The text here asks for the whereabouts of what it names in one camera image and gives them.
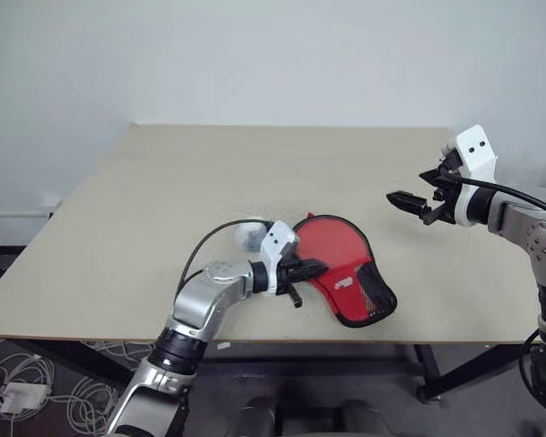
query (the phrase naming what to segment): wall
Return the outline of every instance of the wall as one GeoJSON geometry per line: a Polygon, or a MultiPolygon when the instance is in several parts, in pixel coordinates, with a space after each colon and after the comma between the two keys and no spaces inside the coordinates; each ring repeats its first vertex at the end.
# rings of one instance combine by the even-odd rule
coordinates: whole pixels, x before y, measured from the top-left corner
{"type": "Polygon", "coordinates": [[[546,1],[0,0],[0,210],[65,198],[132,122],[478,122],[499,179],[546,184],[546,1]]]}

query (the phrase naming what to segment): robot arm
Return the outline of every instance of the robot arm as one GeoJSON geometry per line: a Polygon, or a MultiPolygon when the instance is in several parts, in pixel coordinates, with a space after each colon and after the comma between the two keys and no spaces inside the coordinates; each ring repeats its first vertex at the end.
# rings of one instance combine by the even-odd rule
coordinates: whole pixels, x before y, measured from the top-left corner
{"type": "Polygon", "coordinates": [[[328,268],[292,257],[298,237],[278,221],[261,243],[261,261],[213,262],[188,279],[177,294],[165,328],[142,360],[107,425],[107,435],[180,436],[187,393],[209,341],[229,307],[262,291],[288,293],[292,282],[313,279],[328,268]]]}
{"type": "MultiPolygon", "coordinates": [[[[480,126],[453,138],[442,152],[440,165],[420,175],[436,187],[433,199],[442,201],[440,206],[432,209],[426,199],[404,191],[389,193],[388,200],[426,225],[439,219],[466,227],[485,224],[491,233],[525,250],[538,284],[539,331],[546,343],[546,188],[525,188],[522,193],[496,185],[497,157],[480,126]]],[[[546,369],[546,363],[537,367],[542,366],[546,369]]]]}

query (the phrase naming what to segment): table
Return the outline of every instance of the table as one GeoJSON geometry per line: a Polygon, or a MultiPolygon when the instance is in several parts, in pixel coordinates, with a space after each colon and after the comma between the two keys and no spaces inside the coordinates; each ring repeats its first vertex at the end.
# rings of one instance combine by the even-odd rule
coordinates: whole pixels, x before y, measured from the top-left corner
{"type": "MultiPolygon", "coordinates": [[[[0,280],[0,336],[152,340],[207,231],[255,216],[293,224],[313,212],[367,234],[396,312],[346,328],[301,284],[301,309],[257,296],[228,312],[216,340],[521,342],[539,312],[524,252],[483,226],[425,227],[385,198],[396,189],[430,198],[418,174],[436,166],[448,136],[444,128],[134,126],[0,280]]],[[[223,233],[197,267],[243,258],[223,233]]]]}

